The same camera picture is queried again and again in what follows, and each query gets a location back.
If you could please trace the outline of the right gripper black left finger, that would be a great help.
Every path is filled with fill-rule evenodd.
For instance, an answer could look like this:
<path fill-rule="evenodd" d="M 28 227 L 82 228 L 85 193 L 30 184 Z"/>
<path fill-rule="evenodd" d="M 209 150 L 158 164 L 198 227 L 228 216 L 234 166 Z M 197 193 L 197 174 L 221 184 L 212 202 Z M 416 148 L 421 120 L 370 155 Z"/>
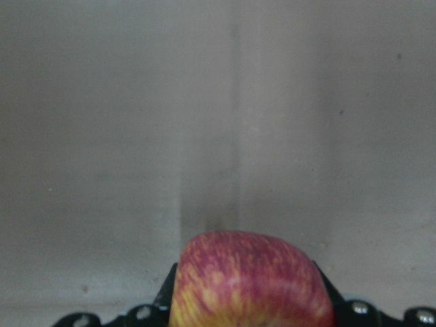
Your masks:
<path fill-rule="evenodd" d="M 126 313 L 117 315 L 113 320 L 103 323 L 100 316 L 89 312 L 76 312 L 59 319 L 52 326 L 97 326 L 97 327 L 128 327 L 128 326 L 168 326 L 170 307 L 174 290 L 177 263 L 169 270 L 160 290 L 152 303 L 137 305 Z"/>

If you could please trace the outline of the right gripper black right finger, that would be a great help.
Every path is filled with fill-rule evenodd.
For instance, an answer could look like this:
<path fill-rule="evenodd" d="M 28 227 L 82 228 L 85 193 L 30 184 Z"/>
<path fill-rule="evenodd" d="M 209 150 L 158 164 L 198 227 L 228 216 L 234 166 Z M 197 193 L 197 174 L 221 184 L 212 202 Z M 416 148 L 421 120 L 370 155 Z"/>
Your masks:
<path fill-rule="evenodd" d="M 339 292 L 315 262 L 334 309 L 335 326 L 340 327 L 435 327 L 434 307 L 408 308 L 401 319 L 394 318 L 378 309 L 369 301 L 349 299 Z"/>

